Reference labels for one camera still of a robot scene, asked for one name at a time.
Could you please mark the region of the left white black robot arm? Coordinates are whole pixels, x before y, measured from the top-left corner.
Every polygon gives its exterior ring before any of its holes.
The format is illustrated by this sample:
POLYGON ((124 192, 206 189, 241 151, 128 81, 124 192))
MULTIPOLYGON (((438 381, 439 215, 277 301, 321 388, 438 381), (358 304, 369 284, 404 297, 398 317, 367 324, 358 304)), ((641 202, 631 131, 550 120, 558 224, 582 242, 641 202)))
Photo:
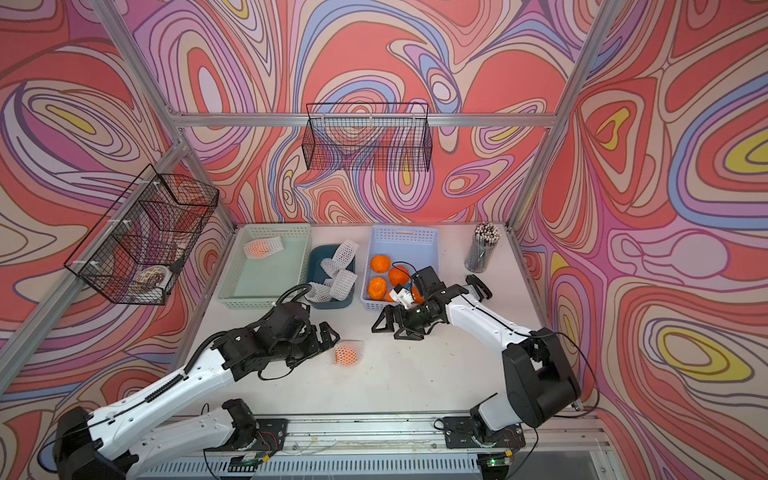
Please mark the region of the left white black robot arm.
POLYGON ((186 421, 172 416, 274 362, 294 370, 340 340, 331 326, 310 321, 310 307, 287 302, 239 328, 210 335, 183 367, 139 392, 92 412, 76 407, 58 422, 53 460, 61 479, 134 479, 145 471, 207 449, 273 454, 278 435, 263 431, 241 399, 186 421))

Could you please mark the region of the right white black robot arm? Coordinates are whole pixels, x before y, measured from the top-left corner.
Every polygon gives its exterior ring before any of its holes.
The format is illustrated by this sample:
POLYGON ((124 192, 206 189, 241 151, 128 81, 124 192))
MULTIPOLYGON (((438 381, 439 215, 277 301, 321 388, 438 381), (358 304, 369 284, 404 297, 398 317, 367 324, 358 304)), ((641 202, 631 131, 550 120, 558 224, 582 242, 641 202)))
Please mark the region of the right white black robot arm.
POLYGON ((483 302, 492 292, 476 275, 447 286, 435 270, 425 267, 411 279, 420 303, 404 286, 394 289, 395 303, 381 310, 373 333, 391 333, 396 340, 421 341, 438 325, 459 328, 498 353, 504 390, 472 407, 466 417, 439 420, 450 448, 470 442, 493 447, 499 436, 525 424, 540 427, 581 398, 581 387, 558 334, 532 330, 493 312, 483 302))

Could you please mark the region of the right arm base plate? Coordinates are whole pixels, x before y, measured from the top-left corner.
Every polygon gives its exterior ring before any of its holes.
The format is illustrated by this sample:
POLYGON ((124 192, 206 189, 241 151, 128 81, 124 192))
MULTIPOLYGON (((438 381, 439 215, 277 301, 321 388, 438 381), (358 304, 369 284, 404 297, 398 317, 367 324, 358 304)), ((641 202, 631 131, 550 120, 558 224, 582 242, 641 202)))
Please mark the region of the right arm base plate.
POLYGON ((471 416, 439 417, 433 422, 433 428, 443 434, 448 449, 503 448, 515 452, 526 446, 519 426, 492 431, 479 418, 471 416))

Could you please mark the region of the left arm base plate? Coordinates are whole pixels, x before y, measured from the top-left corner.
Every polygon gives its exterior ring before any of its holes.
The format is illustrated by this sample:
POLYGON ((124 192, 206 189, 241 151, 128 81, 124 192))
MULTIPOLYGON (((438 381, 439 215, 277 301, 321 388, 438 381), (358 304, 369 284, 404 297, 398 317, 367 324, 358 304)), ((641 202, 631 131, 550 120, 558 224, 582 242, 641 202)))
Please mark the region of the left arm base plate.
POLYGON ((234 420, 234 432, 229 439, 221 446, 208 448, 208 451, 274 454, 284 448, 288 424, 285 418, 234 420))

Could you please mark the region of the white foam net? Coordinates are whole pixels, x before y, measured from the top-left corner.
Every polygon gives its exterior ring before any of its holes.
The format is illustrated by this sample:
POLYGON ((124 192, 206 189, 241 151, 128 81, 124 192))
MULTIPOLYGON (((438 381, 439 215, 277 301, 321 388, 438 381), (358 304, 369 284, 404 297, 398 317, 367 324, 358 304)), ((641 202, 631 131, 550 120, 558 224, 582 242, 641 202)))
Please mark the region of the white foam net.
POLYGON ((309 282, 309 290, 304 297, 314 303, 326 303, 333 299, 331 287, 325 284, 309 282))
POLYGON ((339 269, 346 269, 354 260, 359 244, 353 240, 345 240, 335 251, 332 262, 339 269))
POLYGON ((339 270, 330 286, 331 298, 338 301, 345 300, 353 290, 357 278, 358 275, 352 271, 339 270))
POLYGON ((322 270, 328 275, 329 278, 334 279, 343 267, 333 258, 324 258, 320 261, 322 270))

